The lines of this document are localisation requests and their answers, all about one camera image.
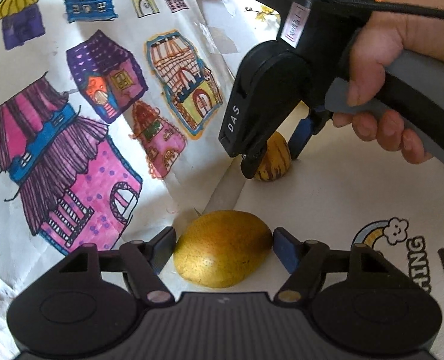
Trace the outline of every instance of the mango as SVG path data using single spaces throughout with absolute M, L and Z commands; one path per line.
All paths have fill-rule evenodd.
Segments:
M 281 133 L 276 131 L 267 141 L 267 152 L 254 178 L 262 181 L 280 179 L 287 173 L 291 163 L 287 142 Z
M 173 254 L 183 279 L 209 288 L 227 288 L 253 273 L 272 249 L 272 232 L 249 212 L 221 210 L 191 222 Z

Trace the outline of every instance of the screw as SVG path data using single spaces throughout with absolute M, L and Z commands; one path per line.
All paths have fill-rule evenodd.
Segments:
M 172 295 L 167 291 L 152 291 L 147 294 L 147 299 L 152 303 L 165 303 L 172 298 Z
M 285 291 L 280 292 L 277 296 L 284 303 L 295 303 L 302 299 L 300 292 L 291 289 L 286 289 Z

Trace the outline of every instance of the purple house drawing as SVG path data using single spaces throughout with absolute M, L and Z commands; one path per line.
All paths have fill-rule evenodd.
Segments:
M 62 254 L 110 249 L 132 217 L 142 178 L 105 123 L 80 116 L 45 75 L 0 105 L 0 173 L 19 186 L 28 228 Z
M 67 63 L 80 93 L 106 123 L 148 89 L 134 56 L 100 30 L 67 50 Z
M 1 0 L 0 20 L 6 50 L 45 34 L 39 0 Z

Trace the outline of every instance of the gripper handle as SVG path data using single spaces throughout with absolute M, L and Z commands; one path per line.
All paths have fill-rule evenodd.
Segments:
M 444 63 L 404 50 L 386 68 L 382 89 L 364 105 L 347 105 L 348 85 L 341 78 L 333 81 L 325 98 L 327 110 L 348 114 L 368 111 L 379 120 L 392 108 L 401 114 L 405 127 L 418 134 L 425 151 L 444 163 Z

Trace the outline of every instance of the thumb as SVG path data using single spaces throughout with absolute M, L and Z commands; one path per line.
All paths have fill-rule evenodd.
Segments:
M 400 15 L 376 12 L 360 31 L 350 54 L 348 105 L 367 103 L 382 88 L 385 67 L 404 49 L 398 21 Z

